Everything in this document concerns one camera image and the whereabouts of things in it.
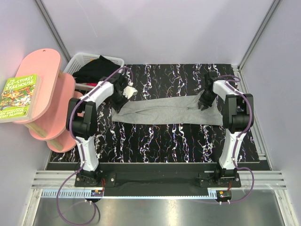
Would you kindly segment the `grey t shirt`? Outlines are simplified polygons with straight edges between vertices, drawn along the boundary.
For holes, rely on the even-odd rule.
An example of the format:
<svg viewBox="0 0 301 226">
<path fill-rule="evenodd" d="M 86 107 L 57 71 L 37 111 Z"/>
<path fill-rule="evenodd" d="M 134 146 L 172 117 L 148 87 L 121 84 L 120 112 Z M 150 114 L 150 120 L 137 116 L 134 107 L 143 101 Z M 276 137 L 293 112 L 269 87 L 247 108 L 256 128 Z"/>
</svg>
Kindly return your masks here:
<svg viewBox="0 0 301 226">
<path fill-rule="evenodd" d="M 193 96 L 167 97 L 127 102 L 117 113 L 112 110 L 114 122 L 143 125 L 197 124 L 222 126 L 222 115 L 217 102 L 205 110 L 198 108 L 202 92 Z"/>
</svg>

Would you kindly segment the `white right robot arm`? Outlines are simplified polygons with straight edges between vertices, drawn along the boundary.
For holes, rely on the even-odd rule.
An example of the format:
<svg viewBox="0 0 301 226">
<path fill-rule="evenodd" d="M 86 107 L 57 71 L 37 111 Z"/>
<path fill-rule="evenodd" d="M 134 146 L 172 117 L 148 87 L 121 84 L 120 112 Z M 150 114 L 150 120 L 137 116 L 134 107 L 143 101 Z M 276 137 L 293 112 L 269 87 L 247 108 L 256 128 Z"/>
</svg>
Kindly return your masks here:
<svg viewBox="0 0 301 226">
<path fill-rule="evenodd" d="M 198 100 L 198 108 L 206 110 L 213 106 L 217 97 L 224 102 L 222 126 L 226 136 L 221 156 L 209 178 L 201 179 L 218 187 L 241 187 L 238 174 L 238 154 L 247 131 L 253 126 L 253 95 L 238 91 L 230 83 L 240 82 L 234 75 L 219 76 L 217 72 L 205 74 L 205 88 Z"/>
</svg>

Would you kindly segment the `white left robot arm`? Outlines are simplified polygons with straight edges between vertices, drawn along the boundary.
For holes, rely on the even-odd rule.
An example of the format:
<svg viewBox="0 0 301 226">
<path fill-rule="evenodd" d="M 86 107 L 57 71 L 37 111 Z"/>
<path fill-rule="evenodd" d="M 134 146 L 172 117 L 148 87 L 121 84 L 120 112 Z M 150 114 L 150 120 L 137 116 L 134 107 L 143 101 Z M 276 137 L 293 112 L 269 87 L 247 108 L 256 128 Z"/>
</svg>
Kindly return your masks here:
<svg viewBox="0 0 301 226">
<path fill-rule="evenodd" d="M 95 153 L 95 134 L 97 131 L 97 109 L 109 99 L 111 107 L 119 113 L 130 96 L 126 88 L 128 78 L 120 75 L 103 77 L 97 86 L 80 98 L 71 98 L 68 103 L 66 129 L 76 141 L 80 156 L 80 169 L 76 179 L 89 186 L 97 186 L 102 181 L 99 160 Z"/>
</svg>

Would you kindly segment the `red and beige clothes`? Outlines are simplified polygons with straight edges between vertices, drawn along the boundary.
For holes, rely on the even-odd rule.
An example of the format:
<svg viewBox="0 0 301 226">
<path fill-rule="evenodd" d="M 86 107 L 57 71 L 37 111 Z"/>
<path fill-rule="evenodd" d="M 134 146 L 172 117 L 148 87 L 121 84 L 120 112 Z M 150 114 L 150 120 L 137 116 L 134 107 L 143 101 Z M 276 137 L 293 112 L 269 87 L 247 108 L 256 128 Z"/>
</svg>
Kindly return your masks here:
<svg viewBox="0 0 301 226">
<path fill-rule="evenodd" d="M 86 86 L 96 87 L 98 83 L 97 82 L 84 82 L 82 84 L 86 85 Z"/>
</svg>

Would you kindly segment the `black t shirt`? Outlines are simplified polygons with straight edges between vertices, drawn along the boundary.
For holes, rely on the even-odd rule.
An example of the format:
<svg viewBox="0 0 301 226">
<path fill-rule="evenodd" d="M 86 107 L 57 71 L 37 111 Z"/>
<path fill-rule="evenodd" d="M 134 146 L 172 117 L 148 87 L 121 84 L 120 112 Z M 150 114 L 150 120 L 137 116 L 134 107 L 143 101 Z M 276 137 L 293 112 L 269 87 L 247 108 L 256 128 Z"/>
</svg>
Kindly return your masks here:
<svg viewBox="0 0 301 226">
<path fill-rule="evenodd" d="M 98 59 L 90 61 L 72 75 L 77 83 L 97 83 L 102 77 L 108 77 L 118 68 L 120 65 L 99 56 Z"/>
</svg>

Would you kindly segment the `pink tiered wooden shelf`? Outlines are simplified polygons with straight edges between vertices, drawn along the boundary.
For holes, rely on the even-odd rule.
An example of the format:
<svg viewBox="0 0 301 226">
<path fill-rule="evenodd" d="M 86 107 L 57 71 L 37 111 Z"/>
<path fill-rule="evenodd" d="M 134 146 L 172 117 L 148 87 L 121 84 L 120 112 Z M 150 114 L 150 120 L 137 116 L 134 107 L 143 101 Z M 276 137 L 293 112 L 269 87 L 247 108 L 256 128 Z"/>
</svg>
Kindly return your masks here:
<svg viewBox="0 0 301 226">
<path fill-rule="evenodd" d="M 31 136 L 45 141 L 57 153 L 67 152 L 76 145 L 66 129 L 66 118 L 69 100 L 81 96 L 75 91 L 73 76 L 60 70 L 61 61 L 56 50 L 38 49 L 22 60 L 16 73 L 17 77 L 37 74 L 42 80 L 33 118 L 17 124 L 26 126 Z"/>
</svg>

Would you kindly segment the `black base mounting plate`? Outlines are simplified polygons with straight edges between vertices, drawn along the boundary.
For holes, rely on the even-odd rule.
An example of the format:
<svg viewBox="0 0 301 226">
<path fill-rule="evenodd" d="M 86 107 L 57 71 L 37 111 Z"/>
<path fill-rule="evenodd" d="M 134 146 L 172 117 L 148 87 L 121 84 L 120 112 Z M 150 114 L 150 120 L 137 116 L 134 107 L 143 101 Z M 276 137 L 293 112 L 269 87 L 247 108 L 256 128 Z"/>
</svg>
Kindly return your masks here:
<svg viewBox="0 0 301 226">
<path fill-rule="evenodd" d="M 104 186 L 106 198 L 189 198 L 208 195 L 208 188 L 241 187 L 239 175 L 218 175 L 216 163 L 100 163 L 77 173 L 75 186 Z"/>
</svg>

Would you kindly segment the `right orange connector board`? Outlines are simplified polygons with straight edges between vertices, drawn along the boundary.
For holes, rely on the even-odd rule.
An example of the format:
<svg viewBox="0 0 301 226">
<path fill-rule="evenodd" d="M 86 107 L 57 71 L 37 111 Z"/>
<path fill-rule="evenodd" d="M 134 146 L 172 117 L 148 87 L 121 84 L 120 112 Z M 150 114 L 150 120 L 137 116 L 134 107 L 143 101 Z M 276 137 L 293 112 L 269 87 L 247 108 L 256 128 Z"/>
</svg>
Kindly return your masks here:
<svg viewBox="0 0 301 226">
<path fill-rule="evenodd" d="M 217 192 L 217 198 L 219 199 L 231 199 L 232 198 L 232 192 L 230 190 L 223 190 Z"/>
</svg>

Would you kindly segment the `orange connector board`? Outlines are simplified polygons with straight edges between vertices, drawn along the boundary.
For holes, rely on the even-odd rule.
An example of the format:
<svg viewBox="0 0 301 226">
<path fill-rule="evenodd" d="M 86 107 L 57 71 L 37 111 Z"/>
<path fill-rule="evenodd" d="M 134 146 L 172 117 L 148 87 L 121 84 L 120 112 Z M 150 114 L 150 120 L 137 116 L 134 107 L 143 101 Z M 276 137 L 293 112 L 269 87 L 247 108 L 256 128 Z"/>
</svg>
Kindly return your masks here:
<svg viewBox="0 0 301 226">
<path fill-rule="evenodd" d="M 217 192 L 217 198 L 219 199 L 231 199 L 232 198 L 232 192 L 230 190 L 223 190 Z"/>
<path fill-rule="evenodd" d="M 103 189 L 101 190 L 91 190 L 91 196 L 92 197 L 103 197 L 104 191 Z"/>
</svg>

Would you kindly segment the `left orange connector board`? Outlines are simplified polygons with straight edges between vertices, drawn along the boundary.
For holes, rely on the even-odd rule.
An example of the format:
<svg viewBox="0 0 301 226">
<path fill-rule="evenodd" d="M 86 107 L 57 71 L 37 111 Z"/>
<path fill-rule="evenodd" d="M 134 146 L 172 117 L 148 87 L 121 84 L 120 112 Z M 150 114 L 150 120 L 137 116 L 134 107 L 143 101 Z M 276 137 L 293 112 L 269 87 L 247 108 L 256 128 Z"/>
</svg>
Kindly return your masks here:
<svg viewBox="0 0 301 226">
<path fill-rule="evenodd" d="M 92 197 L 103 197 L 104 191 L 103 189 L 101 190 L 91 190 L 91 196 Z"/>
</svg>

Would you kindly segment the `green treehouse book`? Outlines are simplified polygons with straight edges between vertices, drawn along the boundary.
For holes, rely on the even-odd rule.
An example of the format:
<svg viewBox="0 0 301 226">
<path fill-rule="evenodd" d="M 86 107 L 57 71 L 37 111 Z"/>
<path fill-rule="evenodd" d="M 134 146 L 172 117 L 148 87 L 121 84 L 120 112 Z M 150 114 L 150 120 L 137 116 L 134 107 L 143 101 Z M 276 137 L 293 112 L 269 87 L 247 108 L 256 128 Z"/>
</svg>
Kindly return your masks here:
<svg viewBox="0 0 301 226">
<path fill-rule="evenodd" d="M 0 96 L 0 122 L 32 119 L 41 85 L 37 74 L 8 79 Z"/>
</svg>

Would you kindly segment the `aluminium frame rail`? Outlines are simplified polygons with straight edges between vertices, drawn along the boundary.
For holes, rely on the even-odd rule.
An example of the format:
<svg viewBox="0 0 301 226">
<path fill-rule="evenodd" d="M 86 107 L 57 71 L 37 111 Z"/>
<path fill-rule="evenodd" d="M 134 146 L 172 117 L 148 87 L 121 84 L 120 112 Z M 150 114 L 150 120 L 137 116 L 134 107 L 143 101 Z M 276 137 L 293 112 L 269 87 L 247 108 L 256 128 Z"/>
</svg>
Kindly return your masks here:
<svg viewBox="0 0 301 226">
<path fill-rule="evenodd" d="M 74 171 L 38 170 L 32 182 L 32 188 L 59 188 Z"/>
</svg>

